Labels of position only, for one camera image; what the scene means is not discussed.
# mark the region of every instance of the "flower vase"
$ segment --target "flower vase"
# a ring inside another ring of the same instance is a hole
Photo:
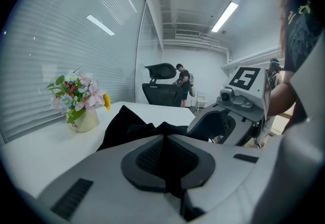
[[[68,128],[76,132],[88,132],[98,125],[96,110],[90,113],[83,113],[79,118],[68,123]]]

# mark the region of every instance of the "blue flower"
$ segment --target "blue flower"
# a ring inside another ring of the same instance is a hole
[[[68,108],[71,107],[72,102],[73,102],[72,97],[70,97],[70,96],[63,96],[63,97],[61,98],[61,107],[62,107],[64,110],[67,110]]]
[[[86,93],[88,90],[88,87],[85,85],[82,85],[80,88],[78,88],[79,93]]]

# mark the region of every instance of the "black t-shirt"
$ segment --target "black t-shirt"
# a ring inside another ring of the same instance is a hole
[[[317,43],[321,30],[322,24],[309,1],[292,5],[287,16],[285,71],[295,73],[300,68]],[[286,128],[304,121],[306,117],[305,109],[297,99],[294,113]]]
[[[184,77],[188,77],[188,80],[182,85],[182,89],[183,92],[188,92],[189,87],[190,87],[190,82],[189,82],[189,72],[188,70],[183,70],[180,74],[179,74],[180,78],[184,78]]]

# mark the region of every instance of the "white table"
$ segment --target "white table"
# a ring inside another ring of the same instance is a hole
[[[96,110],[99,125],[89,132],[74,132],[65,121],[55,123],[0,147],[2,162],[14,185],[37,197],[56,177],[99,148],[108,124],[122,105],[154,126],[164,121],[189,125],[194,119],[187,108],[118,102],[112,104],[110,112],[105,107]]]

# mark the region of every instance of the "man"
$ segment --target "man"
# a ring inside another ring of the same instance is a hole
[[[180,82],[183,90],[181,108],[185,108],[187,94],[190,88],[189,72],[188,70],[184,69],[183,65],[180,63],[176,65],[176,69],[180,72],[179,78],[183,78],[183,81]]]

